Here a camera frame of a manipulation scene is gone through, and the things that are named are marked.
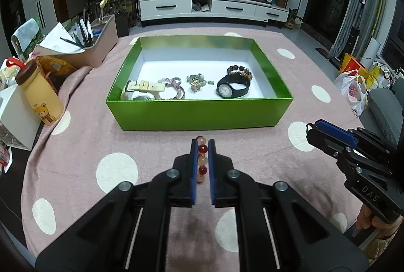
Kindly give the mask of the tan jacket sleeve forearm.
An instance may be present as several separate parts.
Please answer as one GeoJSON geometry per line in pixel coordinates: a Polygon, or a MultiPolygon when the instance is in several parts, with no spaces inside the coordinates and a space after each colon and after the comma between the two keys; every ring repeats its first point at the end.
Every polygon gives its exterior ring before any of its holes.
{"type": "Polygon", "coordinates": [[[400,226],[396,228],[381,228],[378,235],[363,248],[362,251],[367,257],[370,265],[372,265],[386,250],[399,228],[400,226]]]}

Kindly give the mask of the person's right hand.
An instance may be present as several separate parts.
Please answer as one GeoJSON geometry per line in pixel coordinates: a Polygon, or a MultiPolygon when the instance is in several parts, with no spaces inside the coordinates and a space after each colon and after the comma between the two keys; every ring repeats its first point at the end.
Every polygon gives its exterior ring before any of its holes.
{"type": "Polygon", "coordinates": [[[379,217],[374,215],[369,207],[363,204],[358,214],[355,225],[358,230],[368,229],[371,226],[379,228],[382,230],[382,233],[387,236],[395,233],[402,222],[403,217],[400,216],[396,221],[392,222],[391,224],[387,224],[383,222],[379,217]]]}

